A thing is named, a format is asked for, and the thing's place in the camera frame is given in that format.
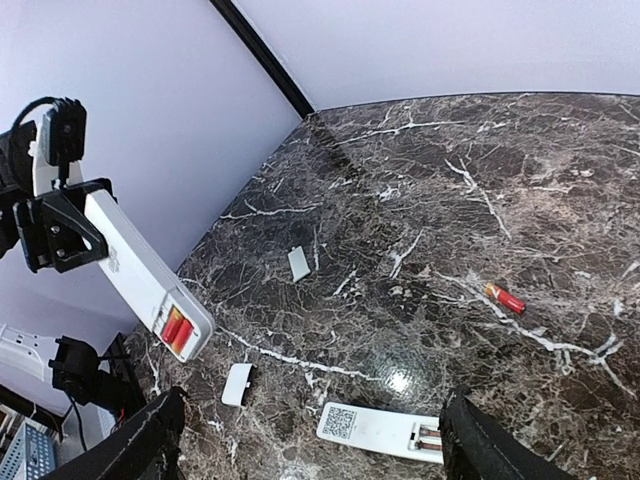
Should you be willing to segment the grey perforated metal box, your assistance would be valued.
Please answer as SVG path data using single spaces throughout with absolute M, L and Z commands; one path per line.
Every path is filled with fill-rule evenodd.
M 56 469 L 53 439 L 24 421 L 1 461 L 1 480 L 36 480 Z

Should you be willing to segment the left black frame post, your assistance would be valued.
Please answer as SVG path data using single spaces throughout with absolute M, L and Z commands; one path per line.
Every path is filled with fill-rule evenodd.
M 305 119 L 315 110 L 264 40 L 231 0 L 210 0 L 238 39 L 260 64 L 296 114 Z

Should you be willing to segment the white KT-16 remote control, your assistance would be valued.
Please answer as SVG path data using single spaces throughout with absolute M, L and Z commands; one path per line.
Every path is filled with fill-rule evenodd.
M 369 452 L 444 464 L 437 417 L 328 402 L 316 435 Z

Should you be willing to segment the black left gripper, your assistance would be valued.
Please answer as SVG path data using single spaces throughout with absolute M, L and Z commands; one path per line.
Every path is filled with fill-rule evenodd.
M 56 189 L 13 206 L 28 268 L 65 273 L 107 257 L 104 235 L 84 213 L 90 194 L 112 194 L 112 183 L 98 178 Z

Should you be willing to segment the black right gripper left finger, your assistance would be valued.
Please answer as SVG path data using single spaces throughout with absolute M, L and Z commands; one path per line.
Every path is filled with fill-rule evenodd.
M 186 392 L 173 387 L 87 452 L 45 477 L 68 479 L 181 479 L 179 443 Z

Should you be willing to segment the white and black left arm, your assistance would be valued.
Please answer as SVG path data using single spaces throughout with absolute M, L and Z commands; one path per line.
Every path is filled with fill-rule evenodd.
M 123 199 L 126 180 L 121 152 L 109 144 L 111 132 L 101 128 L 96 106 L 88 100 L 83 104 L 88 111 L 86 153 L 80 162 L 84 177 L 110 179 L 115 195 Z M 81 339 L 100 352 L 116 333 L 128 333 L 136 323 L 97 265 L 65 274 L 53 269 L 34 274 L 20 246 L 1 259 L 1 321 L 37 335 Z

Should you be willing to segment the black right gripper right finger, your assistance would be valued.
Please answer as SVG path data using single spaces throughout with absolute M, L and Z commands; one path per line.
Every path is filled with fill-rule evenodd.
M 448 479 L 537 480 L 573 476 L 518 442 L 468 396 L 451 389 L 439 414 L 445 475 Z

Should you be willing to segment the white battery cover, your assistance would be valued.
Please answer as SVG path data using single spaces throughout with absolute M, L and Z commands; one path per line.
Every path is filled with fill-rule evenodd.
M 235 363 L 230 367 L 221 395 L 226 406 L 243 407 L 246 391 L 251 386 L 255 366 L 252 363 Z
M 302 246 L 293 248 L 288 253 L 288 262 L 294 283 L 299 282 L 311 273 L 304 250 Z

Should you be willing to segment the white remote with green buttons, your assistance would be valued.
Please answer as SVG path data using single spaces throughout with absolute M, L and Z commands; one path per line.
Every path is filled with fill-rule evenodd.
M 98 265 L 120 296 L 178 361 L 195 359 L 213 333 L 211 314 L 161 259 L 111 194 L 90 194 L 84 213 L 106 239 L 108 256 Z M 180 354 L 161 339 L 173 306 L 194 328 Z

